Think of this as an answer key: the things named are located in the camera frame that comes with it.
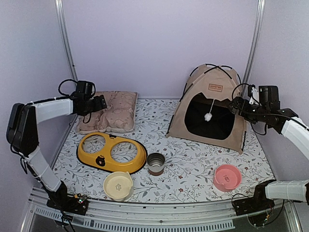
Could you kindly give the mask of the beige patterned pet pillow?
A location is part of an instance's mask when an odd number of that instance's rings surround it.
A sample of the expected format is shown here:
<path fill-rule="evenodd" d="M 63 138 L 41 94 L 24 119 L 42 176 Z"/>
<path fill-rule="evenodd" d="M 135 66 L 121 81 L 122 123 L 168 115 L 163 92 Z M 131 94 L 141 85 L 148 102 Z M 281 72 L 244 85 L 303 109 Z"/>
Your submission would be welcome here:
<path fill-rule="evenodd" d="M 127 133 L 134 130 L 137 92 L 98 91 L 95 95 L 104 96 L 107 108 L 94 112 L 91 116 L 86 116 L 85 119 L 80 117 L 76 132 L 80 134 L 92 132 Z"/>

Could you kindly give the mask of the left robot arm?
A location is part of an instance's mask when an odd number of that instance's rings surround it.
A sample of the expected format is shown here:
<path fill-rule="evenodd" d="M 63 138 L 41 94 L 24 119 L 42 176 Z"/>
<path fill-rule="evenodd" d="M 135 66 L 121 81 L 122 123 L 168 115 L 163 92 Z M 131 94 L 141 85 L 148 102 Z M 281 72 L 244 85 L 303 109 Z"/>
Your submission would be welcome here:
<path fill-rule="evenodd" d="M 95 95 L 94 83 L 77 81 L 75 84 L 76 89 L 71 94 L 61 93 L 59 97 L 14 104 L 6 132 L 11 152 L 20 156 L 24 170 L 30 171 L 47 192 L 55 193 L 53 202 L 62 210 L 69 209 L 72 200 L 60 191 L 64 184 L 41 152 L 37 125 L 59 116 L 89 116 L 107 107 L 104 96 Z"/>

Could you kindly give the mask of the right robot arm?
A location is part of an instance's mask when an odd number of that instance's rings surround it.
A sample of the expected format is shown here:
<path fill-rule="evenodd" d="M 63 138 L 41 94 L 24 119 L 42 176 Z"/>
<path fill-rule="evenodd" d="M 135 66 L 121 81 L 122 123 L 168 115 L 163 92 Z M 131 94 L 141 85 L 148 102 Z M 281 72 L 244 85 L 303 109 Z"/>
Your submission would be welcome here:
<path fill-rule="evenodd" d="M 250 123 L 265 123 L 267 129 L 273 128 L 278 134 L 292 142 L 301 153 L 309 157 L 309 127 L 290 108 L 281 109 L 277 86 L 259 86 L 246 84 L 249 100 L 234 93 L 241 86 L 234 88 L 228 109 L 231 113 L 243 117 Z M 261 210 L 268 200 L 283 199 L 297 202 L 309 202 L 309 181 L 271 180 L 255 187 L 250 207 Z"/>

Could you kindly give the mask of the pink pet bowl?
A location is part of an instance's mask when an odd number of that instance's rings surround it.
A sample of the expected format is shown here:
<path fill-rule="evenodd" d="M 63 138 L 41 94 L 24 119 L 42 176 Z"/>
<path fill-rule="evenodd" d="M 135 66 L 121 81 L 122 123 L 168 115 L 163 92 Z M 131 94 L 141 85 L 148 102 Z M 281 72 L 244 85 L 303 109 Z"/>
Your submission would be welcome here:
<path fill-rule="evenodd" d="M 214 171 L 213 184 L 222 192 L 235 190 L 242 182 L 240 170 L 230 164 L 220 165 Z"/>

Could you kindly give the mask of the cream pet bowl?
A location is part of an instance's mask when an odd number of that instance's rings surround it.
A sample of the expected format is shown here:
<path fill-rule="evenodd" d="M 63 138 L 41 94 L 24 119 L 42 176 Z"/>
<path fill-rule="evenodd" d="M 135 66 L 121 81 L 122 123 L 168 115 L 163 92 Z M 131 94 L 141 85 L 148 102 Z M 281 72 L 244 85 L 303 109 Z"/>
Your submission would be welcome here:
<path fill-rule="evenodd" d="M 133 180 L 129 172 L 113 172 L 103 182 L 105 194 L 116 202 L 124 202 L 133 194 Z"/>

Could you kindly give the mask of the white pompom toy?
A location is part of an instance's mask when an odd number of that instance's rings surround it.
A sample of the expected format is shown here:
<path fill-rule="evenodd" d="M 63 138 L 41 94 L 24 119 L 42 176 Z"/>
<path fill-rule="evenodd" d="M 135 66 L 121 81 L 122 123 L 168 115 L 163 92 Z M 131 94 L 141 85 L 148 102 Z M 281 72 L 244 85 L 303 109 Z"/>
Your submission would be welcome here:
<path fill-rule="evenodd" d="M 209 121 L 211 120 L 211 118 L 212 118 L 212 113 L 211 113 L 211 111 L 212 111 L 213 105 L 214 105 L 214 100 L 212 101 L 212 104 L 211 104 L 211 107 L 210 107 L 209 112 L 206 113 L 206 114 L 204 115 L 204 119 L 205 119 L 205 121 L 207 121 L 207 122 L 209 122 Z"/>

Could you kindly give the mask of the yellow double bowl holder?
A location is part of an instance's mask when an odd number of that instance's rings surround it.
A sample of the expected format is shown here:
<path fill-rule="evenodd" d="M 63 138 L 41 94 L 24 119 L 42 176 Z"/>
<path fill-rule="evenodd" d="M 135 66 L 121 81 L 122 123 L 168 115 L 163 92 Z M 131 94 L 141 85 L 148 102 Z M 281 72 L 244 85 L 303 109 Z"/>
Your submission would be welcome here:
<path fill-rule="evenodd" d="M 83 142 L 91 136 L 101 136 L 105 140 L 104 147 L 95 153 L 87 153 L 83 150 Z M 112 149 L 119 143 L 130 143 L 137 148 L 135 158 L 128 162 L 117 162 L 112 158 Z M 147 150 L 143 144 L 136 140 L 106 134 L 102 132 L 93 132 L 84 136 L 76 149 L 77 159 L 84 165 L 103 170 L 109 173 L 129 172 L 134 174 L 144 167 L 147 160 Z"/>

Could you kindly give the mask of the steel cup with brown base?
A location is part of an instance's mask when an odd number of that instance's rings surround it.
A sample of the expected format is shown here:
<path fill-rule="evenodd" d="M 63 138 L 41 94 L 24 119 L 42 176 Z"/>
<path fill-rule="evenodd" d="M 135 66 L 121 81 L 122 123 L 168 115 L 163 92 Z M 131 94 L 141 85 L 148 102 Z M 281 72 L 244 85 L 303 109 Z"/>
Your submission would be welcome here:
<path fill-rule="evenodd" d="M 164 171 L 165 157 L 160 153 L 152 153 L 146 159 L 148 172 L 151 175 L 159 176 Z"/>

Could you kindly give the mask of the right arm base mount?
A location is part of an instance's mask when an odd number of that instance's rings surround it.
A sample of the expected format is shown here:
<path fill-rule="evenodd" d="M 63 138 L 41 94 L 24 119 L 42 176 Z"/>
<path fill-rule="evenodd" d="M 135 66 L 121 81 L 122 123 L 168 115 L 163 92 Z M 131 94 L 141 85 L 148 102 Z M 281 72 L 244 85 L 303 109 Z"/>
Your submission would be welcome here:
<path fill-rule="evenodd" d="M 275 206 L 273 200 L 248 197 L 240 193 L 232 197 L 231 204 L 237 216 L 249 215 L 247 219 L 254 227 L 265 226 Z"/>

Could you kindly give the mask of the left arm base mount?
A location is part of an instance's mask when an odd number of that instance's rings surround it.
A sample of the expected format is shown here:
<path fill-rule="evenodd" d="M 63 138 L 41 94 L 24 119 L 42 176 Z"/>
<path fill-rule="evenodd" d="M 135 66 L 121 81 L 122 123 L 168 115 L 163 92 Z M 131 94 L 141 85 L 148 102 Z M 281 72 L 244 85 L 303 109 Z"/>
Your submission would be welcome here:
<path fill-rule="evenodd" d="M 48 193 L 49 199 L 47 206 L 53 209 L 62 210 L 63 212 L 74 213 L 85 216 L 89 201 L 85 195 L 76 194 L 69 196 L 66 193 L 60 196 L 56 192 Z"/>

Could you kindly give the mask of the aluminium frame post left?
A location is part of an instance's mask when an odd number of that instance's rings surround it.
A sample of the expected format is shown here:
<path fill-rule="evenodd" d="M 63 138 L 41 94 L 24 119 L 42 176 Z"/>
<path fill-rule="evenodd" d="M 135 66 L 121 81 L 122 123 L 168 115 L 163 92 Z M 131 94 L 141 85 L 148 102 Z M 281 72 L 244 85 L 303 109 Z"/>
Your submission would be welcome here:
<path fill-rule="evenodd" d="M 70 42 L 68 37 L 68 31 L 66 27 L 66 20 L 65 20 L 65 14 L 64 14 L 64 8 L 63 8 L 63 1 L 62 0 L 55 0 L 55 6 L 56 6 L 56 15 L 59 23 L 60 28 L 60 34 L 62 37 L 62 42 L 64 45 L 65 54 L 67 57 L 67 62 L 69 65 L 69 70 L 71 73 L 71 77 L 74 81 L 78 80 L 77 72 L 75 69 L 75 64 L 73 61 L 73 56 L 70 48 Z"/>

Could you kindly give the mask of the aluminium frame post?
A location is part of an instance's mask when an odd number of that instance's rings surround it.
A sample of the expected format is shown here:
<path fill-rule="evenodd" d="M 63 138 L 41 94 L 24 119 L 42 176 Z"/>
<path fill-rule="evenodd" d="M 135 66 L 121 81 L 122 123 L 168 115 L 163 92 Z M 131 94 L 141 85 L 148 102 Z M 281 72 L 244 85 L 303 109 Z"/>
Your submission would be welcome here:
<path fill-rule="evenodd" d="M 254 23 L 254 28 L 253 28 L 253 38 L 251 42 L 251 47 L 249 51 L 249 57 L 247 60 L 244 76 L 243 76 L 243 83 L 248 83 L 252 68 L 253 68 L 253 63 L 254 63 L 254 58 L 258 46 L 258 41 L 259 41 L 259 36 L 262 28 L 262 23 L 263 23 L 263 18 L 264 18 L 264 11 L 265 11 L 265 0 L 258 0 L 257 2 L 257 10 L 256 10 L 256 16 L 255 16 L 255 23 Z"/>
<path fill-rule="evenodd" d="M 77 72 L 75 69 L 75 64 L 73 61 L 73 56 L 70 48 L 70 42 L 68 37 L 68 31 L 66 27 L 66 20 L 65 20 L 65 14 L 64 14 L 64 8 L 63 8 L 63 1 L 62 0 L 55 0 L 55 6 L 56 6 L 56 15 L 59 23 L 60 28 L 60 34 L 62 37 L 62 42 L 64 45 L 65 54 L 67 57 L 67 62 L 69 65 L 69 70 L 71 73 L 71 77 L 74 81 L 78 80 Z"/>

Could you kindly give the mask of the aluminium frame post right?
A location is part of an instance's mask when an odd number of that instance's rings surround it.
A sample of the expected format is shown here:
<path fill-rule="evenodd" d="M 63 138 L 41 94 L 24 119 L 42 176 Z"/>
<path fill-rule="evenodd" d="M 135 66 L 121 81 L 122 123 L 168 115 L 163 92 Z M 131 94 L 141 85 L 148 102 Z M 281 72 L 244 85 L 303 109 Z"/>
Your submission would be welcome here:
<path fill-rule="evenodd" d="M 264 18 L 264 11 L 265 11 L 265 0 L 258 0 L 257 2 L 257 10 L 256 10 L 256 16 L 255 16 L 255 23 L 254 23 L 254 28 L 253 28 L 253 38 L 251 42 L 251 47 L 249 51 L 249 57 L 247 60 L 244 76 L 243 76 L 243 83 L 248 83 L 252 68 L 253 68 L 253 63 L 254 63 L 254 58 L 258 46 L 258 41 L 259 41 L 259 36 L 262 28 L 262 23 L 263 23 L 263 18 Z"/>

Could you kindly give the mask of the aluminium front rail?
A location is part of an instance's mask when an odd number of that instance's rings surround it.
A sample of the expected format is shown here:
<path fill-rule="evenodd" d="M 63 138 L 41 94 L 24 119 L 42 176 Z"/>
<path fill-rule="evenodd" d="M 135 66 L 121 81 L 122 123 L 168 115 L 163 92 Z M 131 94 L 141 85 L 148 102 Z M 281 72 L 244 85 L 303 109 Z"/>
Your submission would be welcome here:
<path fill-rule="evenodd" d="M 275 207 L 238 216 L 230 200 L 208 203 L 117 203 L 90 199 L 85 215 L 47 206 L 48 196 L 34 188 L 27 205 L 24 232 L 299 232 L 295 206 L 275 201 Z"/>

